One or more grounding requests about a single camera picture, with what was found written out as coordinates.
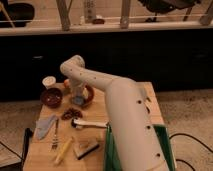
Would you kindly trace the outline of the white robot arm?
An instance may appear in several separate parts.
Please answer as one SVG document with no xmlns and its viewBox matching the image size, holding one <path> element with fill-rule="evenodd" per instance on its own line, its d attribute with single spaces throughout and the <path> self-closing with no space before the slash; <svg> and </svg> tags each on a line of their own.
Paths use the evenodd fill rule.
<svg viewBox="0 0 213 171">
<path fill-rule="evenodd" d="M 123 171 L 169 171 L 160 142 L 144 101 L 146 92 L 126 77 L 85 68 L 75 55 L 60 65 L 69 78 L 71 91 L 82 84 L 105 93 L 105 106 Z"/>
</svg>

